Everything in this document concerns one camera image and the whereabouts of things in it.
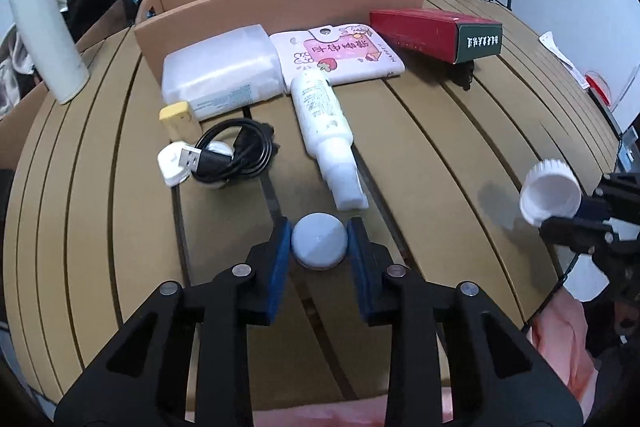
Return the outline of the white jar lid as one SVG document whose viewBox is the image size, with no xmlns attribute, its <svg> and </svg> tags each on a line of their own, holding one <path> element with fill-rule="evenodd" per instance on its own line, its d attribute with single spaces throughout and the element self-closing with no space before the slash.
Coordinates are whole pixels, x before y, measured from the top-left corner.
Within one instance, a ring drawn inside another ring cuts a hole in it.
<svg viewBox="0 0 640 427">
<path fill-rule="evenodd" d="M 539 228 L 551 217 L 573 218 L 581 203 L 582 189 L 566 162 L 544 159 L 526 174 L 520 211 L 533 227 Z"/>
</svg>

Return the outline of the small white round jar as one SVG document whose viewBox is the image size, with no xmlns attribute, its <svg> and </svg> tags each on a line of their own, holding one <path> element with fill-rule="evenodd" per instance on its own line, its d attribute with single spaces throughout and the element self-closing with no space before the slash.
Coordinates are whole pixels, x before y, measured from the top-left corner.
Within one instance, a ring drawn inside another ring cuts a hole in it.
<svg viewBox="0 0 640 427">
<path fill-rule="evenodd" d="M 339 265 L 346 255 L 347 244 L 345 225 L 329 213 L 309 213 L 293 228 L 294 258 L 309 270 L 326 271 Z"/>
</svg>

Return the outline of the red and green box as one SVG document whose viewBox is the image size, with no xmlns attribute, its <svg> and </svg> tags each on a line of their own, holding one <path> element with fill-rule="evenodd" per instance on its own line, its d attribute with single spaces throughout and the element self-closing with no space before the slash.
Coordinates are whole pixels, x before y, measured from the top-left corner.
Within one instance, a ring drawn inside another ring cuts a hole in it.
<svg viewBox="0 0 640 427">
<path fill-rule="evenodd" d="M 448 64 L 498 55 L 502 23 L 487 18 L 432 9 L 375 10 L 370 26 L 388 43 Z"/>
</svg>

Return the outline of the yellow eraser block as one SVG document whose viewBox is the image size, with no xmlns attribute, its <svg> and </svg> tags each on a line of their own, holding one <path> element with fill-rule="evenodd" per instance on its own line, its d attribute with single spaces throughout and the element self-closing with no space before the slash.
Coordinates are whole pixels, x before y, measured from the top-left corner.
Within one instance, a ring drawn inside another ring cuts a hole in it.
<svg viewBox="0 0 640 427">
<path fill-rule="evenodd" d="M 202 135 L 202 127 L 188 102 L 180 101 L 164 106 L 158 114 L 170 142 L 194 144 Z"/>
</svg>

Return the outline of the white spray bottle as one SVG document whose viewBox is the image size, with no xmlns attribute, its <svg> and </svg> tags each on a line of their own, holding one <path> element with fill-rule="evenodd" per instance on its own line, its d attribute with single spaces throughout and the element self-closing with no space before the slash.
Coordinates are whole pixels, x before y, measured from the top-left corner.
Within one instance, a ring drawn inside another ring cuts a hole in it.
<svg viewBox="0 0 640 427">
<path fill-rule="evenodd" d="M 321 72 L 300 74 L 291 82 L 290 95 L 306 152 L 317 161 L 336 209 L 368 209 L 352 153 L 352 129 L 326 77 Z"/>
</svg>

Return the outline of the pink cartoon tissue pack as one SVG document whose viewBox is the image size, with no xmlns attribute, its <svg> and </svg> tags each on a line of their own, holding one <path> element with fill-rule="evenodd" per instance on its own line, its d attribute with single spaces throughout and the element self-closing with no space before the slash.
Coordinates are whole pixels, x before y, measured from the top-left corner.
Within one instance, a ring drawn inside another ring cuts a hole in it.
<svg viewBox="0 0 640 427">
<path fill-rule="evenodd" d="M 363 24 L 282 31 L 270 36 L 276 48 L 285 91 L 308 72 L 321 72 L 332 87 L 398 77 L 405 64 L 371 27 Z"/>
</svg>

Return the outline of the white wet wipes pack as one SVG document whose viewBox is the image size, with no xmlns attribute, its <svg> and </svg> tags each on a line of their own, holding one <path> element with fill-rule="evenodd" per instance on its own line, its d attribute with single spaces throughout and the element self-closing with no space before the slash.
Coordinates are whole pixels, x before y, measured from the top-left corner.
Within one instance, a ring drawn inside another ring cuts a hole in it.
<svg viewBox="0 0 640 427">
<path fill-rule="evenodd" d="M 164 60 L 164 102 L 188 103 L 198 120 L 277 98 L 283 92 L 277 50 L 259 25 L 207 38 Z"/>
</svg>

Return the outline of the black hair clip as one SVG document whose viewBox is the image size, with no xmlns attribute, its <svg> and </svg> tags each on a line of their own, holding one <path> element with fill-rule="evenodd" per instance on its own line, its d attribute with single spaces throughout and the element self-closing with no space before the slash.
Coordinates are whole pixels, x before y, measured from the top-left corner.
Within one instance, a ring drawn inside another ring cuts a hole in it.
<svg viewBox="0 0 640 427">
<path fill-rule="evenodd" d="M 446 66 L 447 78 L 464 91 L 469 91 L 474 78 L 475 63 L 473 61 Z"/>
</svg>

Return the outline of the white charger plug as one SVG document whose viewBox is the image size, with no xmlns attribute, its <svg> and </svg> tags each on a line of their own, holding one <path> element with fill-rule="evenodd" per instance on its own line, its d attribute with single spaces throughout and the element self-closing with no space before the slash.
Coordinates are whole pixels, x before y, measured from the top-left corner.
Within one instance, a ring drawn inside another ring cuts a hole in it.
<svg viewBox="0 0 640 427">
<path fill-rule="evenodd" d="M 186 181 L 200 162 L 201 151 L 183 141 L 172 142 L 157 154 L 157 165 L 168 187 Z"/>
</svg>

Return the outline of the pink clothing of person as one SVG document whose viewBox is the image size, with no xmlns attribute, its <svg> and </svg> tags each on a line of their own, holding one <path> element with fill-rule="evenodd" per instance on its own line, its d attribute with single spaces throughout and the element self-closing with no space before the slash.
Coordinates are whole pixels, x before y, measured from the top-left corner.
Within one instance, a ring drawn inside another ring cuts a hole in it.
<svg viewBox="0 0 640 427">
<path fill-rule="evenodd" d="M 598 369 L 586 340 L 588 325 L 582 303 L 561 287 L 533 318 L 527 338 L 574 395 L 587 419 L 596 397 Z"/>
</svg>

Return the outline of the white paper sheet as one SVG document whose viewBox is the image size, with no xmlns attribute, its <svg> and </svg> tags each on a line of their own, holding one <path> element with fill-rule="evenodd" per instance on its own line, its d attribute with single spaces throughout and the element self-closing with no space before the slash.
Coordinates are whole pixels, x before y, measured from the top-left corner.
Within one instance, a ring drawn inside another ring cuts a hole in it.
<svg viewBox="0 0 640 427">
<path fill-rule="evenodd" d="M 584 75 L 576 68 L 573 62 L 564 55 L 564 53 L 556 45 L 553 34 L 551 31 L 547 31 L 538 37 L 538 41 L 550 51 L 568 70 L 570 75 L 576 80 L 582 90 L 589 89 L 589 83 Z"/>
</svg>

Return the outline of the white thermos bottle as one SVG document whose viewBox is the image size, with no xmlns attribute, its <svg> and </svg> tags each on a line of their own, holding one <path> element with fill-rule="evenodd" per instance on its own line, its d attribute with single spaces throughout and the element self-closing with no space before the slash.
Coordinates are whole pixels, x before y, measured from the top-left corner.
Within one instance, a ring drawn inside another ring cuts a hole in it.
<svg viewBox="0 0 640 427">
<path fill-rule="evenodd" d="M 85 87 L 89 72 L 56 0 L 9 0 L 17 33 L 56 101 L 66 104 Z"/>
</svg>

